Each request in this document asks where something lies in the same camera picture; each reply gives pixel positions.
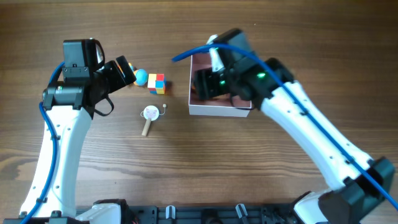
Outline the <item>colourful two-by-two puzzle cube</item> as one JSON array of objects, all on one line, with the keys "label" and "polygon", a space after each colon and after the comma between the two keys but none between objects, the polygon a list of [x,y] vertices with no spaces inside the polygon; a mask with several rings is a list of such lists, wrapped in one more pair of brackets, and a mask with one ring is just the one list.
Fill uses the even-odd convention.
[{"label": "colourful two-by-two puzzle cube", "polygon": [[166,80],[163,73],[150,73],[147,81],[147,88],[155,95],[165,94]]}]

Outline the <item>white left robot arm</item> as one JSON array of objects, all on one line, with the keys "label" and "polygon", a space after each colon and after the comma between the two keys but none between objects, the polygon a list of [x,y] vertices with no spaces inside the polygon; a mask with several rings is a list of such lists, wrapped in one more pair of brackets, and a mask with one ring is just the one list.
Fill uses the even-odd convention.
[{"label": "white left robot arm", "polygon": [[53,213],[73,217],[81,150],[96,104],[136,81],[124,56],[106,61],[96,39],[65,40],[63,62],[54,70],[39,103],[45,126],[39,160],[20,219],[28,223]]}]

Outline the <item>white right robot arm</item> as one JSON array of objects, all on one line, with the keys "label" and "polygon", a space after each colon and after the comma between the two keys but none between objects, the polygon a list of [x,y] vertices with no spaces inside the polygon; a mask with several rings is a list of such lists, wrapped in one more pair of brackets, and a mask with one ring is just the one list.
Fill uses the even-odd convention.
[{"label": "white right robot arm", "polygon": [[293,204],[302,223],[359,223],[387,197],[395,172],[344,137],[318,110],[302,85],[278,59],[261,60],[240,29],[207,40],[211,67],[195,73],[201,100],[237,96],[279,124],[306,152],[327,189]]}]

